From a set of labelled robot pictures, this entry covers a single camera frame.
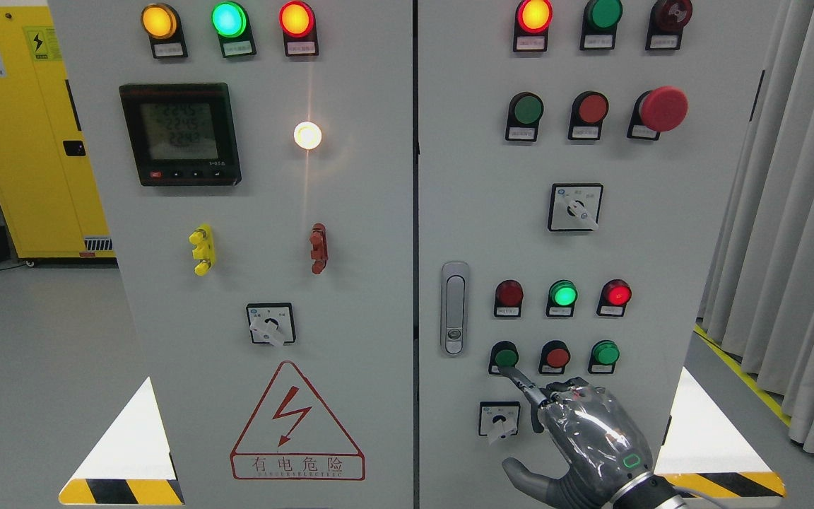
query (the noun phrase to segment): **yellow black hazard stripe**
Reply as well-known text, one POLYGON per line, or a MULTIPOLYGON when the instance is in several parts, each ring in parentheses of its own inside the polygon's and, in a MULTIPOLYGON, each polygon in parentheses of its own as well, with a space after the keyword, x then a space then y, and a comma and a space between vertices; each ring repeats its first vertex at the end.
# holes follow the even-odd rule
POLYGON ((72 479, 59 493, 61 503, 184 505, 174 479, 72 479))
POLYGON ((696 490, 717 498, 787 496, 781 477, 774 472, 664 474, 664 477, 674 486, 696 490))
POLYGON ((765 403, 765 406, 768 406, 768 408, 772 410, 774 415, 778 416, 778 419, 781 419, 781 422, 787 425, 787 428, 791 426, 791 417, 781 410, 781 405, 779 405, 778 402, 776 402, 773 399, 773 397, 769 396, 768 393, 759 388, 759 385, 755 382, 755 380, 753 380, 752 377, 750 377, 749 375, 744 373, 743 370, 740 369, 739 362, 735 361, 730 355, 727 355, 726 351, 721 350, 721 347, 718 346, 717 341, 710 338, 708 336, 708 333, 706 333, 705 330, 698 325, 698 323, 694 327, 692 327, 692 331, 697 333, 697 336, 699 336, 700 338, 703 339, 703 341, 705 341, 705 344, 708 345, 708 348, 711 348, 715 355, 720 357, 721 361, 723 361, 724 364, 726 364, 727 367, 730 368, 734 374, 737 374, 737 377, 739 377, 740 380, 742 380, 743 383, 746 384, 746 387, 749 387, 750 390, 752 390, 755 393, 755 395, 762 400, 762 403, 765 403))

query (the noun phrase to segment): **digital power meter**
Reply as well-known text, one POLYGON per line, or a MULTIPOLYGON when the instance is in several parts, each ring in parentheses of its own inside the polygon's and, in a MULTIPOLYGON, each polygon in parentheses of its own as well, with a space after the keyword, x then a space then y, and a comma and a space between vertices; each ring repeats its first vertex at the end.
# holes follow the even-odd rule
POLYGON ((240 182, 227 84, 127 84, 119 92, 140 184, 240 182))

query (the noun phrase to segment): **robotic hand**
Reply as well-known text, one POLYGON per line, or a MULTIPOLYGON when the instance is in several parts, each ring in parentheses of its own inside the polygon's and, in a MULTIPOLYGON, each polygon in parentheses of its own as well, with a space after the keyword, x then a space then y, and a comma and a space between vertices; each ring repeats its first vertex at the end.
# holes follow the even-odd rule
POLYGON ((684 500, 649 467, 649 444, 605 387, 582 378, 537 387, 517 368, 500 368, 529 400, 533 431, 548 428, 570 464, 560 479, 534 474, 516 458, 501 463, 511 484, 559 509, 682 509, 684 500))

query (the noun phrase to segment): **yellow cabinet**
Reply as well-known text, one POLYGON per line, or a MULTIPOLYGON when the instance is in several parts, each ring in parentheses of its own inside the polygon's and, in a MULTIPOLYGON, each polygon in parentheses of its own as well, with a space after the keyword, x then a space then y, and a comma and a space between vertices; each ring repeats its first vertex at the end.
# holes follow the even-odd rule
POLYGON ((113 257, 48 7, 0 7, 0 203, 22 258, 113 257))

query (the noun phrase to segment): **lightning bolt symbol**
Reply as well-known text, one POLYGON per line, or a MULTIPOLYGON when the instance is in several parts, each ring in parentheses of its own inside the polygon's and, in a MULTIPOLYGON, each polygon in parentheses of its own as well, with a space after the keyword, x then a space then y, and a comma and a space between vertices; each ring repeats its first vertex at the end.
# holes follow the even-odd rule
POLYGON ((284 411, 285 406, 287 406, 288 403, 291 403, 291 399, 294 399, 294 396, 297 396, 297 391, 298 390, 300 390, 300 389, 298 389, 297 387, 292 386, 288 390, 288 395, 285 396, 285 399, 281 400, 281 405, 278 405, 278 409, 275 410, 275 415, 272 416, 272 420, 275 420, 275 419, 285 418, 286 416, 293 416, 294 414, 300 414, 300 416, 297 418, 297 420, 294 421, 294 426, 291 426, 291 429, 288 429, 288 432, 285 433, 284 435, 282 435, 281 438, 278 439, 278 446, 279 447, 281 447, 282 445, 285 445, 285 443, 287 443, 290 440, 290 434, 294 431, 294 428, 297 428, 297 425, 300 425, 300 422, 303 420, 303 418, 305 416, 307 416, 307 414, 310 412, 310 410, 313 410, 313 406, 307 406, 306 409, 290 410, 288 412, 284 411))

